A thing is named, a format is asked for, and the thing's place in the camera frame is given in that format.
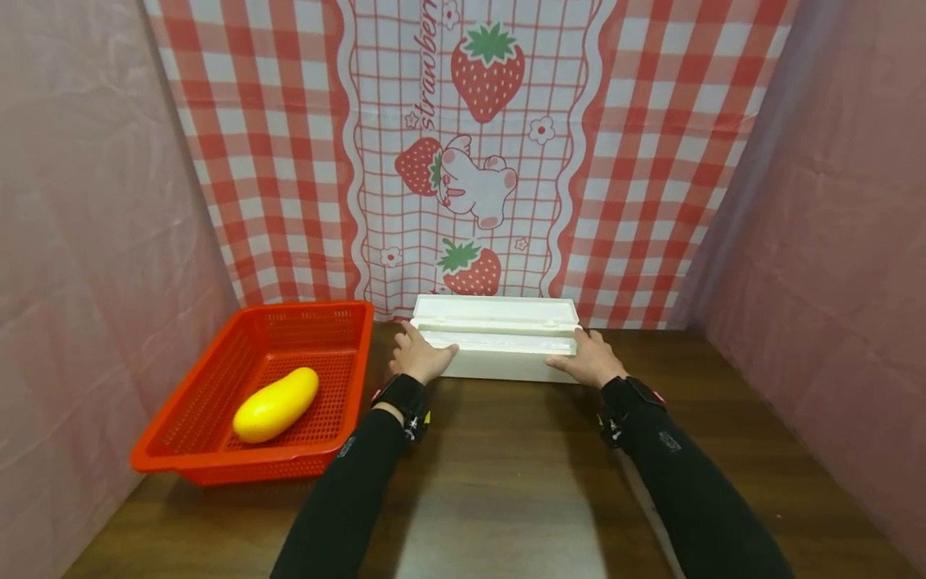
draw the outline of wrist strap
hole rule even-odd
[[[408,440],[420,440],[427,430],[431,414],[424,401],[424,385],[407,374],[398,374],[377,390],[371,406],[380,402],[395,406],[403,417],[403,428]]]
[[[605,404],[598,412],[601,439],[609,448],[620,448],[623,424],[641,406],[655,406],[666,411],[666,402],[655,390],[632,376],[616,377],[601,389]]]

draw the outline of strawberry text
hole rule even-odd
[[[430,8],[439,10],[440,8],[433,0],[422,0],[421,2],[421,30],[420,38],[416,34],[415,42],[421,47],[421,101],[415,105],[415,108],[421,113],[421,128],[427,131],[434,131],[434,113],[436,109],[431,101],[437,93],[437,75],[434,71],[437,69],[437,27],[438,22],[431,12]]]

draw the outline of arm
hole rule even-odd
[[[395,337],[398,347],[389,362],[395,379],[315,484],[270,579],[357,576],[382,494],[408,444],[402,401],[411,396],[423,408],[424,385],[444,373],[459,350],[456,344],[435,349],[410,324],[402,327],[406,333]]]
[[[574,358],[547,363],[601,389],[605,405],[619,417],[619,446],[640,472],[685,576],[793,577],[749,505],[669,414],[637,393],[635,379],[601,334],[577,329],[576,343]]]
[[[364,416],[296,515],[271,579],[356,577],[407,444],[388,409]]]

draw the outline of box lid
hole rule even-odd
[[[422,295],[412,325],[437,347],[570,355],[579,316],[571,299]]]

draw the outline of white wavy border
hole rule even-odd
[[[585,73],[585,87],[582,89],[582,94],[576,99],[575,104],[572,105],[572,110],[569,112],[566,121],[572,133],[572,157],[569,159],[569,163],[566,164],[566,168],[557,177],[557,195],[559,195],[561,209],[559,217],[550,227],[550,237],[547,244],[550,247],[550,268],[540,280],[541,296],[550,295],[550,284],[559,274],[559,269],[563,265],[563,256],[559,252],[559,236],[572,218],[572,197],[569,196],[569,181],[572,180],[576,171],[579,170],[579,166],[585,160],[585,147],[587,145],[585,131],[582,128],[582,118],[585,116],[585,110],[591,104],[592,98],[598,92],[598,88],[603,81],[601,54],[598,52],[598,38],[601,36],[601,29],[605,25],[605,20],[611,16],[617,5],[618,0],[602,0],[598,11],[589,23],[588,30],[585,32],[582,50],[585,53],[588,69]],[[578,126],[579,129],[573,131],[571,129],[573,126]]]
[[[360,185],[363,184],[363,161],[357,151],[357,142],[354,135],[357,132],[357,123],[360,119],[360,99],[351,81],[350,57],[354,52],[354,41],[357,34],[357,19],[349,0],[338,0],[341,15],[344,19],[344,37],[338,46],[338,77],[347,93],[347,120],[344,122],[344,131],[341,138],[344,140],[344,151],[354,166],[354,180],[347,189],[347,208],[351,217],[357,223],[357,236],[351,243],[350,253],[354,265],[360,272],[360,280],[354,293],[354,299],[364,299],[364,292],[369,284],[369,264],[363,259],[363,242],[367,239],[367,219],[360,210]]]

